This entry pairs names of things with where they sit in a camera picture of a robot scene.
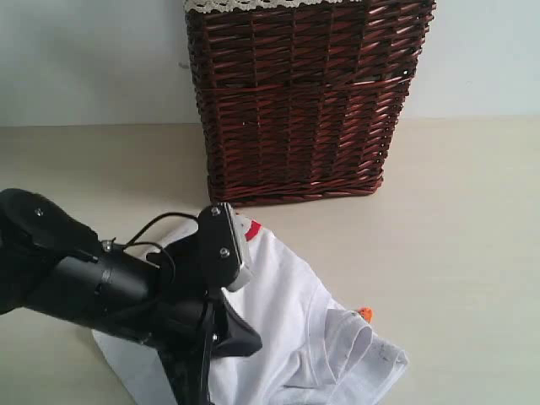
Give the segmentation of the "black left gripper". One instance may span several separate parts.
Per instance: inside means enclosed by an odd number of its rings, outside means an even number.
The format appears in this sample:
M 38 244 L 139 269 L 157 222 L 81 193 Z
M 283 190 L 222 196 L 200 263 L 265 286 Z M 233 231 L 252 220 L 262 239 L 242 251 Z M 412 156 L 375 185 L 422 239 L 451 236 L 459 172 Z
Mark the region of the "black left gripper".
M 143 345 L 158 350 L 175 402 L 210 404 L 210 362 L 250 357 L 262 339 L 227 301 L 252 278 L 252 261 L 239 216 L 227 202 L 198 215 L 197 234 L 148 243 L 144 259 L 160 270 L 159 292 L 143 313 L 150 327 Z

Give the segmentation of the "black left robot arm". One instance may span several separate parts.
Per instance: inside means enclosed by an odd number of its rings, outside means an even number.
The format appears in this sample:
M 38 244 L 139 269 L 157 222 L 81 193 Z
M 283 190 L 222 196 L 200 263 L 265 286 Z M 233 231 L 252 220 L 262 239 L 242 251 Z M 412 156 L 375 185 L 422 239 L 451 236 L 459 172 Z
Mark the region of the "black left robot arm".
M 142 239 L 102 240 L 41 194 L 1 193 L 1 311 L 27 308 L 156 351 L 175 401 L 208 404 L 214 358 L 248 357 L 260 335 L 227 292 L 251 279 L 241 223 L 225 202 L 194 217 L 197 230 L 145 259 Z

